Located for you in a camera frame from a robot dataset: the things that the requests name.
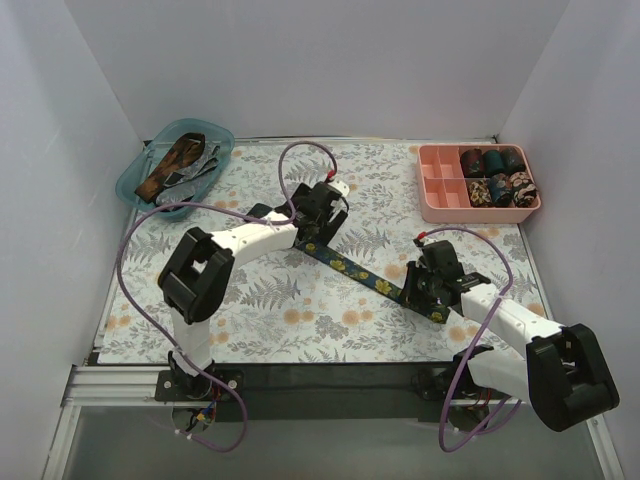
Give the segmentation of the navy yellow floral tie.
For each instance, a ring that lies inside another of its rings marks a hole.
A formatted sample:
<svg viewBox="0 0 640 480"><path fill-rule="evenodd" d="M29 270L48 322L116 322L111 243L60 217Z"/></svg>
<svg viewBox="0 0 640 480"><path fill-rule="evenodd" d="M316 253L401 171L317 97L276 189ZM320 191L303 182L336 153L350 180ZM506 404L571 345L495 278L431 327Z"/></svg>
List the navy yellow floral tie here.
<svg viewBox="0 0 640 480"><path fill-rule="evenodd" d="M305 254L321 262L322 264L327 265L334 271L350 278L351 280L364 285L368 289L375 291L386 299L404 307L399 300L399 295L402 288L376 275L372 271L367 270L365 267L357 264L353 260L345 257L335 250L324 246L317 253ZM444 324L447 320L430 321L436 324Z"/></svg>

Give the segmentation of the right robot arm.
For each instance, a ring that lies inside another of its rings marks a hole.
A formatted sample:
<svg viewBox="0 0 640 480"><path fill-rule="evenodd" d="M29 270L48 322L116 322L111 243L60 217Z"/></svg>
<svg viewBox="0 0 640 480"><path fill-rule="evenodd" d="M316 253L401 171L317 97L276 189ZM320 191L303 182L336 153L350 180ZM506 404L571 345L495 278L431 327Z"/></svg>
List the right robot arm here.
<svg viewBox="0 0 640 480"><path fill-rule="evenodd" d="M428 320L441 323L455 312L486 322L517 352L516 358L476 345L453 357L440 373L420 372L417 391L429 400L449 390L475 397L495 390L532 406L551 430L564 431L616 408L620 397L594 332L564 326L501 295L485 276L465 273L448 241L414 241L421 252L408 265L401 298Z"/></svg>

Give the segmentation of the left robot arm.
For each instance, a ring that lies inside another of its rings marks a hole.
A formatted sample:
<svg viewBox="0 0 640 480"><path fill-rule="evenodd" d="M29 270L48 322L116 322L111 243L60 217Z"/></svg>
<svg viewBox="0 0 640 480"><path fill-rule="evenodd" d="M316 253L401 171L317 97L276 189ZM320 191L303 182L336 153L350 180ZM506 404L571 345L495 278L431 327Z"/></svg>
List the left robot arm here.
<svg viewBox="0 0 640 480"><path fill-rule="evenodd" d="M211 233L194 227L183 235L158 284L178 343L169 354L172 381L184 395L200 400L212 390L210 320L234 271L271 252L312 241L328 244L348 216L349 193L349 186L339 180L312 187L302 183L292 206L258 203L238 227Z"/></svg>

